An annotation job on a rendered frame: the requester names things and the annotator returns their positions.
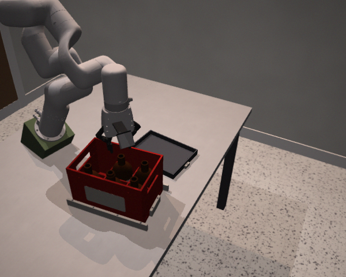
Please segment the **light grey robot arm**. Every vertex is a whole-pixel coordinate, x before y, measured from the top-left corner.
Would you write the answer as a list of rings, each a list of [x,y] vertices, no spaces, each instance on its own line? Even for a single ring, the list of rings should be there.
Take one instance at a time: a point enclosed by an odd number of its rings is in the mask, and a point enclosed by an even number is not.
[[[40,117],[33,115],[37,119],[34,128],[40,139],[60,140],[66,131],[69,104],[90,95],[93,86],[99,83],[107,111],[124,111],[133,101],[128,97],[127,71],[123,65],[104,55],[82,63],[72,48],[82,30],[58,0],[0,0],[0,22],[23,28],[21,43],[41,78],[66,75],[45,86],[42,112],[35,109]],[[59,47],[51,48],[44,26]]]

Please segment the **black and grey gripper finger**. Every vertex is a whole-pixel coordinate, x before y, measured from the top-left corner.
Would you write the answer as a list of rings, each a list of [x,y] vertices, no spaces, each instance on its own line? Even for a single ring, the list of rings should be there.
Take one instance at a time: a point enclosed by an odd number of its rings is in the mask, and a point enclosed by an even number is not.
[[[141,126],[140,126],[140,124],[138,124],[138,123],[136,123],[135,121],[134,121],[134,131],[132,132],[132,136],[134,136],[136,133],[137,133],[137,131],[141,128]]]
[[[100,128],[100,130],[96,133],[96,138],[102,140],[105,143],[107,143],[107,149],[112,154],[113,153],[112,142],[111,142],[112,137],[108,138],[108,137],[102,136],[103,133],[104,133],[104,129],[103,129],[103,126],[102,126]]]

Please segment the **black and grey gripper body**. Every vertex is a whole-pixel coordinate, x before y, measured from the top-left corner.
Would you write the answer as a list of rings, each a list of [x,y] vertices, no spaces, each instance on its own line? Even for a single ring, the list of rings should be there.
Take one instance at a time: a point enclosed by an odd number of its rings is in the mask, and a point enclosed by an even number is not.
[[[128,108],[124,111],[113,113],[110,111],[107,111],[104,106],[101,110],[101,126],[103,126],[104,134],[106,137],[115,137],[116,134],[118,134],[113,127],[112,123],[122,121],[125,125],[126,129],[131,132],[134,131],[134,119],[133,119],[133,113],[131,110],[131,106],[129,105]]]

